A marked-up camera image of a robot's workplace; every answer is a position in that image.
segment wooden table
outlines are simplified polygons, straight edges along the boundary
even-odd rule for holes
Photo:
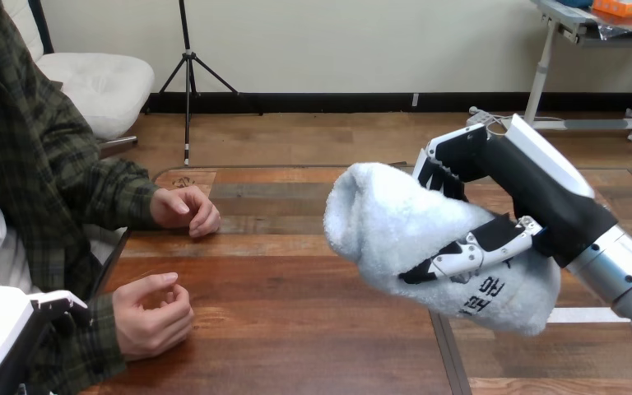
[[[166,188],[199,186],[224,225],[199,241],[184,231],[132,234],[106,289],[175,271],[190,292],[195,323],[183,345],[131,364],[98,393],[632,394],[626,323],[550,324],[528,339],[439,316],[433,326],[424,307],[366,286],[323,237],[325,200],[343,171],[161,174],[156,182]],[[632,171],[583,173],[632,231]],[[488,179],[469,185],[467,194],[511,211]],[[564,275],[559,306],[597,305]]]

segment white desk leg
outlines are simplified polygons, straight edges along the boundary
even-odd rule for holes
[[[541,54],[541,60],[537,66],[537,74],[534,75],[534,83],[532,84],[532,92],[529,94],[527,111],[524,112],[524,120],[530,125],[534,123],[534,117],[537,115],[537,108],[539,108],[539,99],[541,98],[541,92],[544,90],[546,74],[549,72],[551,52],[553,52],[554,37],[557,30],[558,24],[550,19],[549,33],[546,36],[546,42],[544,43],[544,52]]]

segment robotic hand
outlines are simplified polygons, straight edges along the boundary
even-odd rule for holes
[[[580,173],[519,116],[504,137],[478,124],[433,139],[413,176],[463,201],[463,183],[490,176],[513,199],[518,221],[497,216],[402,273],[404,281],[436,281],[534,248],[632,320],[632,237],[594,200]]]

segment tripod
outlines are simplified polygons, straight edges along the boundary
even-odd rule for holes
[[[233,86],[229,85],[229,82],[224,81],[223,78],[219,77],[219,74],[215,73],[212,69],[209,68],[198,56],[190,49],[190,38],[188,37],[188,21],[185,17],[185,1],[178,0],[180,5],[180,21],[183,24],[183,39],[185,41],[185,52],[183,53],[180,62],[178,62],[178,66],[175,67],[175,70],[170,74],[168,80],[166,80],[165,84],[159,91],[159,95],[165,91],[165,88],[168,87],[170,82],[173,80],[176,74],[178,74],[178,70],[185,63],[185,161],[184,164],[186,166],[190,165],[190,93],[192,92],[193,98],[197,98],[200,96],[198,90],[195,88],[195,71],[193,70],[193,61],[197,62],[200,66],[202,66],[205,70],[207,70],[210,74],[212,74],[219,82],[221,82],[224,86],[229,88],[231,92],[236,95],[236,97],[241,98],[248,107],[251,109],[251,112],[257,113],[259,115],[263,115],[263,112],[260,109],[256,109],[251,105],[250,101],[246,99],[245,96],[241,95]]]

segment baseboard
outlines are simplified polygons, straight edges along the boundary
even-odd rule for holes
[[[420,93],[202,93],[191,98],[193,114],[264,113],[388,113],[466,112],[476,106],[486,111],[518,111],[527,106],[527,92]],[[143,110],[152,113],[185,113],[185,94],[151,94]],[[540,111],[626,111],[632,93],[545,93]]]

